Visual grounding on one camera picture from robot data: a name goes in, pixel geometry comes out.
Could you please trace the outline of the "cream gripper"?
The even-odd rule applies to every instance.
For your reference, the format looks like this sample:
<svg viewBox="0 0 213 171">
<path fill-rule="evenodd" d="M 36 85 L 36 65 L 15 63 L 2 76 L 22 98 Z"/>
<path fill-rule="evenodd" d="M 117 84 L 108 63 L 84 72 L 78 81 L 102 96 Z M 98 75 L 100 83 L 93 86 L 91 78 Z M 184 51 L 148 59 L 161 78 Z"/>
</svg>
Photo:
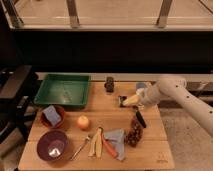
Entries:
<svg viewBox="0 0 213 171">
<path fill-rule="evenodd" d="M 134 105 L 142 104 L 144 100 L 144 95 L 135 94 L 128 98 L 127 96 L 119 96 L 119 99 L 124 100 L 123 102 L 119 102 L 119 107 L 134 106 Z"/>
</svg>

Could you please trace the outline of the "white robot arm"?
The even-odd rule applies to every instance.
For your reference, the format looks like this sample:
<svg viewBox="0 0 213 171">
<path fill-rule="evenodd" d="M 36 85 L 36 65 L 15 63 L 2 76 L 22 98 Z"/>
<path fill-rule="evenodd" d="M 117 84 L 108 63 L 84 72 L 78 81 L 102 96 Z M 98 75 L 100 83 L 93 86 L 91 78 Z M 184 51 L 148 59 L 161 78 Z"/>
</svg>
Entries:
<svg viewBox="0 0 213 171">
<path fill-rule="evenodd" d="M 154 85 L 140 88 L 122 102 L 124 106 L 142 104 L 153 106 L 163 97 L 170 97 L 181 105 L 191 117 L 213 137 L 213 107 L 192 95 L 181 76 L 161 75 Z"/>
</svg>

